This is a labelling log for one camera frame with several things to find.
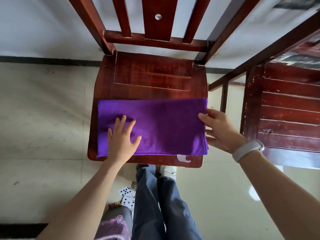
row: sneaker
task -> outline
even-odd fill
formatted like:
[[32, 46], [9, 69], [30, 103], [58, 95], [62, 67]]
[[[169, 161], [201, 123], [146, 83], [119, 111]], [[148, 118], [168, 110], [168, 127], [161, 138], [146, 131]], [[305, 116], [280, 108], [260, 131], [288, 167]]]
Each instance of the sneaker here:
[[177, 177], [177, 167], [176, 166], [160, 166], [160, 171], [162, 177], [170, 177], [176, 180]]

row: wristband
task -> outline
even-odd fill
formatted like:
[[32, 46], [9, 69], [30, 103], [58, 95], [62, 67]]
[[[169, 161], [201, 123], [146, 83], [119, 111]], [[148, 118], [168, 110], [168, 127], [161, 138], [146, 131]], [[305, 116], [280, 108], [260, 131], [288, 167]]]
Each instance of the wristband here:
[[247, 155], [249, 152], [252, 152], [256, 149], [259, 149], [261, 151], [263, 151], [264, 149], [264, 145], [258, 139], [250, 141], [247, 144], [244, 144], [243, 146], [236, 149], [236, 151], [232, 154], [232, 157], [237, 163], [239, 163], [239, 160], [243, 156]]

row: purple towel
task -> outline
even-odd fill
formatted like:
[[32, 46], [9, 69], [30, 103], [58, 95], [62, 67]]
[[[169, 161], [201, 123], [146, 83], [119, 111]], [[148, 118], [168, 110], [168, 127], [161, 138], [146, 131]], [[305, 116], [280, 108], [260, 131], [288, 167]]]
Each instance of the purple towel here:
[[98, 102], [98, 155], [108, 155], [108, 128], [116, 118], [127, 116], [125, 127], [136, 124], [131, 142], [142, 136], [134, 155], [208, 154], [205, 125], [198, 113], [206, 113], [207, 98], [177, 100], [101, 100]]

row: towel label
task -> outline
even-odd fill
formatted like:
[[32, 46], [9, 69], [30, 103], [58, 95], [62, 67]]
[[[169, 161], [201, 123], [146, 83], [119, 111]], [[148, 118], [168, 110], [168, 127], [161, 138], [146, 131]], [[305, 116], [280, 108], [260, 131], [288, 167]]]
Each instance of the towel label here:
[[178, 157], [178, 160], [181, 161], [181, 162], [185, 162], [185, 163], [191, 162], [191, 161], [189, 161], [189, 160], [186, 160], [186, 155], [180, 155], [180, 154], [178, 154], [177, 157]]

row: jeans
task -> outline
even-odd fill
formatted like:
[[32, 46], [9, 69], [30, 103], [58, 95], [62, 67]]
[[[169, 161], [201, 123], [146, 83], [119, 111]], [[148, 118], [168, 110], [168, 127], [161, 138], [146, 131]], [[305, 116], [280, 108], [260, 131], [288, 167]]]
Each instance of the jeans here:
[[202, 239], [188, 205], [180, 198], [174, 179], [157, 179], [155, 175], [155, 165], [139, 165], [137, 168], [131, 239]]

